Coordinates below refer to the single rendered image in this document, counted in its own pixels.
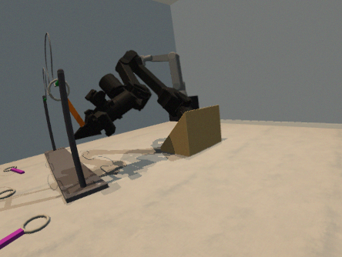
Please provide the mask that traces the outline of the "orange handle with grey tip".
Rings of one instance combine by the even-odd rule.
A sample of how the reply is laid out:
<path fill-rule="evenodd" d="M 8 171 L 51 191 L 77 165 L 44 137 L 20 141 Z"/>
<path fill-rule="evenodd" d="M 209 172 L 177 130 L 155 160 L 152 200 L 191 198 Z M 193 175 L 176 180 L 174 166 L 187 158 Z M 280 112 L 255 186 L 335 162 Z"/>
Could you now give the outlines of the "orange handle with grey tip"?
<path fill-rule="evenodd" d="M 49 87 L 48 87 L 48 94 L 50 95 L 51 99 L 54 99 L 56 100 L 57 102 L 61 101 L 60 98 L 54 98 L 52 95 L 51 95 L 51 92 L 50 92 L 50 87 L 52 85 L 53 82 L 56 82 L 58 81 L 58 79 L 55 79 L 53 81 L 51 81 L 49 83 Z M 67 85 L 68 87 L 68 93 L 67 93 L 67 98 L 69 96 L 69 93 L 70 93 L 70 87 L 68 85 L 68 82 L 65 82 L 65 84 Z M 69 98 L 68 98 L 68 101 L 69 101 Z M 85 124 L 84 121 L 82 120 L 82 118 L 80 117 L 80 115 L 78 114 L 78 112 L 75 110 L 75 108 L 72 106 L 72 103 L 69 101 L 68 102 L 69 104 L 69 111 L 72 113 L 72 116 L 74 116 L 75 120 L 78 122 L 78 124 L 80 124 L 81 127 L 83 127 L 83 125 Z"/>

